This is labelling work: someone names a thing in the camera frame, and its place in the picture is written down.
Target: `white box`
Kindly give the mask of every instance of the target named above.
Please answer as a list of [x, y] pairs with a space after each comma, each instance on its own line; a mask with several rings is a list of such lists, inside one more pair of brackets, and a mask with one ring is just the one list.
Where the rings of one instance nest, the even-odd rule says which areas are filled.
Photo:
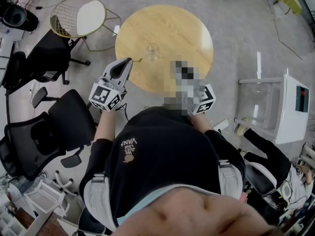
[[210, 110], [217, 100], [210, 84], [200, 87], [195, 95], [199, 95], [198, 103], [193, 98], [188, 99], [189, 110], [193, 115]]
[[119, 91], [97, 83], [93, 84], [89, 96], [89, 101], [93, 104], [93, 106], [110, 112], [121, 100], [122, 97]]

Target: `shirt graphic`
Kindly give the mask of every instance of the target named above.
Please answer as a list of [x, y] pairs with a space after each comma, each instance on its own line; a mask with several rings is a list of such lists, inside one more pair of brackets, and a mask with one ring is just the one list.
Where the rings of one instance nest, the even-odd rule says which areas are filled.
[[131, 162], [134, 159], [133, 153], [135, 152], [135, 145], [137, 144], [134, 138], [124, 140], [121, 147], [124, 147], [125, 160], [124, 163]]

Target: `gold wire chair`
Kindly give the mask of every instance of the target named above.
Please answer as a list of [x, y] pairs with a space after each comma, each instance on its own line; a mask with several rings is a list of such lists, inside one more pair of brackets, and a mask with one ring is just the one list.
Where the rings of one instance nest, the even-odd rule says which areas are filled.
[[[85, 34], [79, 34], [78, 33], [78, 13], [80, 11], [80, 8], [82, 8], [84, 5], [92, 2], [92, 1], [98, 1], [103, 7], [104, 7], [104, 13], [105, 17], [104, 20], [100, 22], [99, 26], [97, 26], [95, 29], [92, 31], [85, 33]], [[108, 12], [112, 13], [115, 15], [115, 17], [108, 18]], [[65, 38], [83, 38], [87, 48], [89, 49], [90, 52], [101, 52], [101, 51], [106, 51], [111, 48], [114, 48], [115, 46], [105, 48], [102, 50], [91, 50], [86, 43], [85, 38], [99, 30], [101, 27], [105, 27], [107, 30], [112, 32], [114, 35], [117, 35], [114, 31], [109, 29], [106, 25], [105, 22], [107, 20], [111, 19], [119, 19], [121, 25], [121, 18], [118, 16], [116, 13], [113, 11], [109, 10], [106, 8], [106, 6], [100, 1], [100, 0], [63, 0], [60, 2], [52, 11], [51, 16], [50, 16], [50, 26], [53, 32], [61, 37]]]

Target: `table top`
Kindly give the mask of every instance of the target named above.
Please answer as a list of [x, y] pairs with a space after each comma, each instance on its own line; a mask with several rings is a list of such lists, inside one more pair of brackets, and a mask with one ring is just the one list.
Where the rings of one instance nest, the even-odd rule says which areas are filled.
[[[148, 57], [148, 45], [159, 47], [157, 59]], [[130, 57], [130, 81], [153, 93], [173, 91], [170, 66], [188, 61], [204, 79], [213, 61], [213, 44], [204, 24], [190, 12], [170, 6], [153, 5], [132, 14], [122, 25], [116, 39], [116, 58]]]
[[309, 118], [310, 104], [307, 113], [295, 110], [297, 86], [309, 89], [291, 76], [287, 74], [284, 75], [283, 103], [279, 129], [276, 136], [276, 144], [292, 143], [304, 139]]

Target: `white cabinet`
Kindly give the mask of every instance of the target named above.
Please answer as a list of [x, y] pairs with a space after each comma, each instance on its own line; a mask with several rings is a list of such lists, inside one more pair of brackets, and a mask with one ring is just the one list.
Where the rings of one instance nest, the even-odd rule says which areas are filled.
[[26, 233], [24, 226], [4, 207], [0, 207], [0, 231], [4, 236], [23, 236]]

